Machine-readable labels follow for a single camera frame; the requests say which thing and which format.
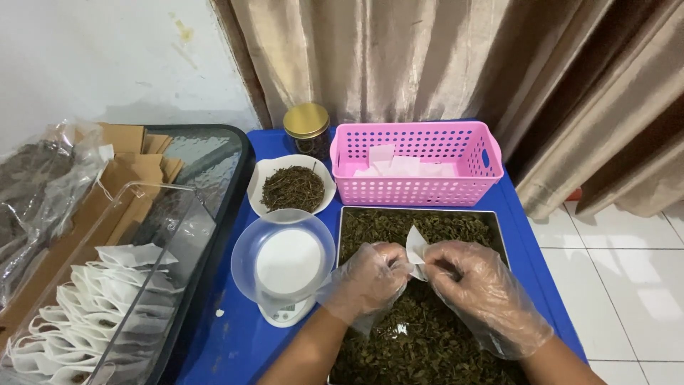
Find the white wall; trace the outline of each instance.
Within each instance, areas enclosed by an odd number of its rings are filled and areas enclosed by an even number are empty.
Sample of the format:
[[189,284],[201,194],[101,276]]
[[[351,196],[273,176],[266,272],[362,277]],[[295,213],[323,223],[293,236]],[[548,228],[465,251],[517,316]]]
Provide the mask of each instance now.
[[260,128],[209,0],[4,5],[0,153],[74,116]]

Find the plastic glove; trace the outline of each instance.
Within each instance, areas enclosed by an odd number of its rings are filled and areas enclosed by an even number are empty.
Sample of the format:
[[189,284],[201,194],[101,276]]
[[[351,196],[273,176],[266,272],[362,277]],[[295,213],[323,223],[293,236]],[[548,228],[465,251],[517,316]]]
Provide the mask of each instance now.
[[397,243],[364,243],[342,266],[333,270],[316,300],[328,311],[368,336],[406,289],[413,267]]
[[432,288],[468,326],[480,349],[520,360],[553,336],[496,251],[449,240],[430,245],[424,256]]

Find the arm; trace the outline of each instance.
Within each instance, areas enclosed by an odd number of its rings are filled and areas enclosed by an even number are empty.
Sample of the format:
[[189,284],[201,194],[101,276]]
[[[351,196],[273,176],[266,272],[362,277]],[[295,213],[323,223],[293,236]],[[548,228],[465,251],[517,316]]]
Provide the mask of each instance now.
[[351,325],[368,334],[368,317],[406,288],[411,272],[406,250],[396,243],[361,245],[316,292],[323,305],[261,377],[258,385],[322,385]]
[[425,251],[425,272],[480,347],[518,360],[532,384],[605,385],[554,335],[496,251],[477,243],[439,242]]
[[347,328],[327,309],[319,308],[257,384],[325,384]]
[[606,385],[557,336],[520,360],[520,365],[532,385]]

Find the glass jar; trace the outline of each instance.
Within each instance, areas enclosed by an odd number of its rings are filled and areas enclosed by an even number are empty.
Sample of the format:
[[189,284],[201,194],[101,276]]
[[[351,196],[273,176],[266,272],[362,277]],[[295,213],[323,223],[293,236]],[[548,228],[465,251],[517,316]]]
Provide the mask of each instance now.
[[298,153],[318,160],[330,158],[330,116],[325,108],[316,103],[295,105],[285,114],[282,125]]

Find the gold jar lid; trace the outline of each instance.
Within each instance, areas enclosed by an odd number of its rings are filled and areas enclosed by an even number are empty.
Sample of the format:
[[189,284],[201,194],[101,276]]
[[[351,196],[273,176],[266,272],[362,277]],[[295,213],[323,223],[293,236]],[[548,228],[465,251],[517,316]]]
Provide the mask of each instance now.
[[282,125],[293,138],[309,139],[328,128],[330,116],[325,108],[316,103],[302,103],[287,110]]

